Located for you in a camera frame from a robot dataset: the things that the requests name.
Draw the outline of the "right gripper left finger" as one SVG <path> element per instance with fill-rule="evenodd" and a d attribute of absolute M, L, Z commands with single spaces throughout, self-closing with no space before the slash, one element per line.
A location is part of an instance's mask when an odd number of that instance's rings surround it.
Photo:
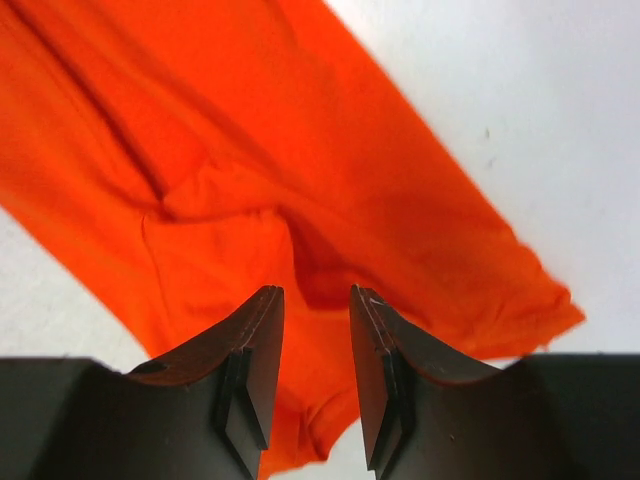
<path fill-rule="evenodd" d="M 268 448 L 284 292 L 120 373 L 90 358 L 1 362 L 5 479 L 254 479 Z"/>

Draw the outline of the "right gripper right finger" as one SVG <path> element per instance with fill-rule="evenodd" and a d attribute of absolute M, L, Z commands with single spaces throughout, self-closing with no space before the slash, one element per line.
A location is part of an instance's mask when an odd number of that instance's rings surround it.
<path fill-rule="evenodd" d="M 366 464 L 379 479 L 635 479 L 639 358 L 473 359 L 353 286 Z"/>

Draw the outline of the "orange t shirt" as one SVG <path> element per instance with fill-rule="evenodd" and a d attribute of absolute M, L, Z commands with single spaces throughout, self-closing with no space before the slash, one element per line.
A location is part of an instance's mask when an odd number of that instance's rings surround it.
<path fill-rule="evenodd" d="M 152 356 L 285 291 L 260 475 L 358 418 L 353 285 L 480 360 L 584 316 L 321 1 L 5 1 L 1 203 Z"/>

